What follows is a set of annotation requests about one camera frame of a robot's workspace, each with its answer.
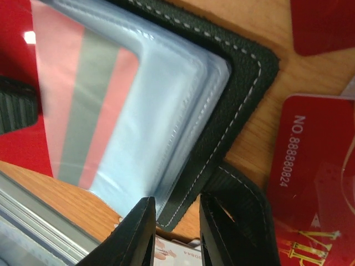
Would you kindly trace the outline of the red card magnetic stripe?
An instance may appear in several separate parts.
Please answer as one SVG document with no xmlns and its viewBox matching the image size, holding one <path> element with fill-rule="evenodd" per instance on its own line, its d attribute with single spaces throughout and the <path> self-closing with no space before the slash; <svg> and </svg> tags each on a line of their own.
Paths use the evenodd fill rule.
<svg viewBox="0 0 355 266">
<path fill-rule="evenodd" d="M 40 1 L 2 1 L 1 76 L 35 88 L 38 121 L 1 134 L 1 160 L 89 189 L 138 66 Z"/>
</svg>

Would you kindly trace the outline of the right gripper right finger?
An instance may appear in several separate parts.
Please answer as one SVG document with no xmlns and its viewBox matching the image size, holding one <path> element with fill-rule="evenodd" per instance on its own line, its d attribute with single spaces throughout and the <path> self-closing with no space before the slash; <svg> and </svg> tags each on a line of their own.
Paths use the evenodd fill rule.
<svg viewBox="0 0 355 266">
<path fill-rule="evenodd" d="M 211 195 L 200 197 L 203 265 L 248 265 L 250 242 Z"/>
</svg>

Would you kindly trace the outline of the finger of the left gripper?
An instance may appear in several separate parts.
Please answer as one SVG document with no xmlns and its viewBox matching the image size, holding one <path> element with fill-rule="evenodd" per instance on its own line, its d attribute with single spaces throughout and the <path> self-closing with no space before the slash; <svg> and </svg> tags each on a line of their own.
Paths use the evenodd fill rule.
<svg viewBox="0 0 355 266">
<path fill-rule="evenodd" d="M 34 87 L 1 76 L 1 134 L 33 126 L 38 121 L 38 100 Z"/>
</svg>

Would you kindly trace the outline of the black leather card holder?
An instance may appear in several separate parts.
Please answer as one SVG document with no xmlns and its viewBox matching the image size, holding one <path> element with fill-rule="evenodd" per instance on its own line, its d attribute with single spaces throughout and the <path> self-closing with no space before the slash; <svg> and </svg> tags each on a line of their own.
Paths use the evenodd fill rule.
<svg viewBox="0 0 355 266">
<path fill-rule="evenodd" d="M 224 162 L 278 73 L 276 55 L 166 1 L 40 2 L 139 61 L 87 191 L 123 219 L 154 197 L 166 231 L 211 195 L 250 242 L 248 265 L 279 265 L 268 200 Z"/>
</svg>

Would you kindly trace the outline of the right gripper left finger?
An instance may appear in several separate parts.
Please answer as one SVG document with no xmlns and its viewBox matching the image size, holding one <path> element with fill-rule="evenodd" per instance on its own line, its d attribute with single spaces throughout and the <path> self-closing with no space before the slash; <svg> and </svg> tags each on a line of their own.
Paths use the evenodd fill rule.
<svg viewBox="0 0 355 266">
<path fill-rule="evenodd" d="M 155 233 L 155 198 L 141 198 L 79 265 L 153 265 Z"/>
</svg>

